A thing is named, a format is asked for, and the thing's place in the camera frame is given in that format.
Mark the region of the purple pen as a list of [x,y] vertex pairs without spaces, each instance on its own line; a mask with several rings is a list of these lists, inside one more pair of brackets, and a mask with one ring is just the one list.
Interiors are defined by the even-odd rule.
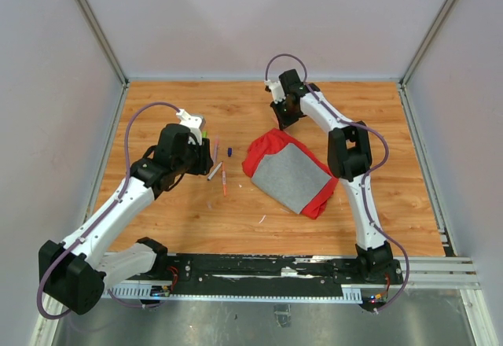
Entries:
[[217,135],[214,140],[214,147],[213,147],[213,153],[212,153],[212,158],[213,162],[217,164],[218,160],[218,148],[219,148],[219,136]]

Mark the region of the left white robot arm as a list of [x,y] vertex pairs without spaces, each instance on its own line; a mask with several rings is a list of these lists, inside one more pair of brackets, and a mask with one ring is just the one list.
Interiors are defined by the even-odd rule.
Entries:
[[39,249],[39,313],[51,319],[42,305],[50,296],[68,311],[86,314],[104,291],[138,274],[157,280],[171,271],[167,247],[149,237],[122,252],[108,255],[111,243],[125,227],[185,175],[207,175],[213,162],[210,141],[194,122],[169,123],[155,145],[130,164],[116,192],[80,228]]

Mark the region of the orange highlighter pen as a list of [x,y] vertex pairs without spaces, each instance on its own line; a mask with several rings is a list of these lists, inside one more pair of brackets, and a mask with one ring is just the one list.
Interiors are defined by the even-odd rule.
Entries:
[[226,184],[226,166],[225,163],[222,162],[222,192],[223,196],[227,196],[227,184]]

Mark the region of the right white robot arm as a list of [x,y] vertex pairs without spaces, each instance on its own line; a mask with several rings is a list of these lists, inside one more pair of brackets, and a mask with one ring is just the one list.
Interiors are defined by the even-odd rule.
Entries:
[[280,129],[307,116],[327,134],[328,167],[346,191],[356,226],[357,276],[366,283],[391,276],[393,253],[380,227],[369,177],[373,163],[369,128],[336,110],[316,85],[303,83],[295,69],[283,72],[278,81],[264,83],[272,94],[270,106]]

